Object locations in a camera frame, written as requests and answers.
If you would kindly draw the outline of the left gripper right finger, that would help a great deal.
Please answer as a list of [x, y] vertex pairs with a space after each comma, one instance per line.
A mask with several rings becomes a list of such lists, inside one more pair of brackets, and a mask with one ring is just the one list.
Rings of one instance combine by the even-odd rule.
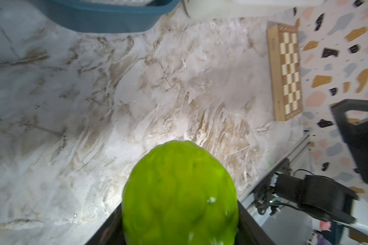
[[239, 201], [238, 210], [237, 245], [275, 245]]

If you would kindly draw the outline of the dark teal small bin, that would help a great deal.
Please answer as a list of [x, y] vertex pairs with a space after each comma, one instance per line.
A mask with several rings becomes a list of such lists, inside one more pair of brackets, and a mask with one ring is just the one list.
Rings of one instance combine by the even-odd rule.
[[179, 1], [152, 1], [144, 7], [54, 0], [31, 4], [56, 24], [76, 32], [138, 33], [150, 30]]

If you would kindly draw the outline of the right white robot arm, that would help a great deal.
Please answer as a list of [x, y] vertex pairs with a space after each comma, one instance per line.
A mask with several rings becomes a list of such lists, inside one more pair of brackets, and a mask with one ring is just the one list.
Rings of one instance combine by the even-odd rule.
[[[331, 107], [334, 120], [356, 165], [354, 171], [368, 185], [368, 100], [343, 100]], [[258, 214], [268, 208], [290, 207], [323, 222], [368, 226], [368, 202], [335, 177], [307, 174], [295, 177], [288, 167], [267, 174], [255, 187]]]

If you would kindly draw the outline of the green custard apple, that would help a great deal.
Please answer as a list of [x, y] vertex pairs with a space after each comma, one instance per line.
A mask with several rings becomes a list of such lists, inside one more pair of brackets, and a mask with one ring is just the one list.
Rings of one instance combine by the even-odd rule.
[[239, 222], [235, 184], [204, 148], [169, 141], [131, 171], [122, 220], [128, 245], [232, 245]]

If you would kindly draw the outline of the white plastic basket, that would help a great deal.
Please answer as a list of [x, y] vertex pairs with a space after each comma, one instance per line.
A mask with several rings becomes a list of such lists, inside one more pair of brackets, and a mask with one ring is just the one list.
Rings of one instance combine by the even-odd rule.
[[231, 17], [264, 17], [294, 7], [314, 7], [321, 0], [189, 0], [184, 1], [187, 14], [196, 20], [226, 19]]

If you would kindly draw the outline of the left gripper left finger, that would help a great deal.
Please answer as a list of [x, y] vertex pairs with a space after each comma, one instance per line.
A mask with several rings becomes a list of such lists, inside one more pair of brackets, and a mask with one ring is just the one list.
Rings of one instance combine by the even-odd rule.
[[122, 204], [120, 204], [86, 245], [124, 245]]

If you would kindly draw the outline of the wooden chessboard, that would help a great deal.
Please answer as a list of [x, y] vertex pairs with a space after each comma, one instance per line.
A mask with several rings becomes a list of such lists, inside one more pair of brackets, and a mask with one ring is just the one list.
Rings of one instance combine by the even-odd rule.
[[267, 30], [270, 75], [276, 121], [288, 121], [303, 112], [298, 31], [277, 23]]

